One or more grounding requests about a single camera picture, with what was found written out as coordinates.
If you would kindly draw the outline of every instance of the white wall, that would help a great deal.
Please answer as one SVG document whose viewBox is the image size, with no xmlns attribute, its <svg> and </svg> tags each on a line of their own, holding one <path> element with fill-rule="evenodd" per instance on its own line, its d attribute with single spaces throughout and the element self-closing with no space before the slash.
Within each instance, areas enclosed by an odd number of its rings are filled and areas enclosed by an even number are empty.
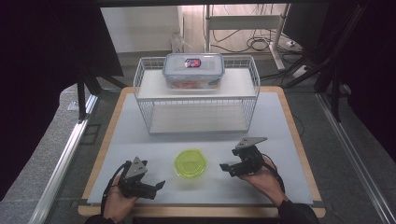
<svg viewBox="0 0 396 224">
<path fill-rule="evenodd" d="M 181 7 L 101 8 L 117 53 L 170 50 L 172 33 L 180 31 Z"/>
</svg>

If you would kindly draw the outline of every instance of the wire rack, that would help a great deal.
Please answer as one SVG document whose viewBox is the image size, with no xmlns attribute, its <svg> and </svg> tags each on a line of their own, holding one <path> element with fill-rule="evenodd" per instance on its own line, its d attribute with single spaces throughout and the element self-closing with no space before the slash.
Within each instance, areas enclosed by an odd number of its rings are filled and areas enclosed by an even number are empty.
<svg viewBox="0 0 396 224">
<path fill-rule="evenodd" d="M 162 69 L 165 58 L 142 58 L 134 95 L 149 133 L 247 132 L 260 92 L 251 56 L 224 56 L 217 91 L 171 91 Z"/>
</svg>

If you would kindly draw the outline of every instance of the yellow bowl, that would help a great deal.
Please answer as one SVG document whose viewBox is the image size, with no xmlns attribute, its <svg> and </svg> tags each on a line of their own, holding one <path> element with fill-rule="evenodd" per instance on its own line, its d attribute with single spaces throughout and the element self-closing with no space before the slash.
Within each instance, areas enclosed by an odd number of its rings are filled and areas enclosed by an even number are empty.
<svg viewBox="0 0 396 224">
<path fill-rule="evenodd" d="M 178 176 L 193 179 L 206 169 L 206 159 L 200 149 L 186 149 L 177 155 L 174 167 Z"/>
</svg>

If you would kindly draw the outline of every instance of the plastic container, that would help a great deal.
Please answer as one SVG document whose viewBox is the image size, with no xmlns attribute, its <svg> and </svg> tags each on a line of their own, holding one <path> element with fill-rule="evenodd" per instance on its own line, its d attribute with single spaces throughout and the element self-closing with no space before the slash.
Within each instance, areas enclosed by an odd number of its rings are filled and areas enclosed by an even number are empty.
<svg viewBox="0 0 396 224">
<path fill-rule="evenodd" d="M 177 155 L 174 167 L 178 176 L 193 179 L 206 169 L 206 159 L 200 149 L 186 149 Z"/>
<path fill-rule="evenodd" d="M 169 89 L 216 90 L 224 75 L 224 60 L 214 53 L 172 53 L 165 58 L 163 75 Z"/>
</svg>

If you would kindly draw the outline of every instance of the person's right hand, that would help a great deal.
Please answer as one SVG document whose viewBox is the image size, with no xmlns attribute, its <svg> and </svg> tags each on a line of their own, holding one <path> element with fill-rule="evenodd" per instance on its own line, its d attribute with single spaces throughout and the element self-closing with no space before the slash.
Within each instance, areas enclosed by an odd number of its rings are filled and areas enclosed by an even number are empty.
<svg viewBox="0 0 396 224">
<path fill-rule="evenodd" d="M 125 198 L 118 186 L 120 176 L 116 176 L 113 181 L 113 186 L 107 194 L 105 211 L 103 213 L 104 218 L 111 218 L 114 223 L 123 221 L 132 211 L 134 204 L 136 203 L 136 197 Z"/>
<path fill-rule="evenodd" d="M 272 166 L 274 169 L 276 166 L 265 156 L 262 156 L 264 161 Z M 252 175 L 241 175 L 239 178 L 246 180 L 260 193 L 264 194 L 271 202 L 279 207 L 283 201 L 288 201 L 288 197 L 283 193 L 279 182 L 277 182 L 275 176 L 270 170 L 264 166 L 255 174 Z"/>
</svg>

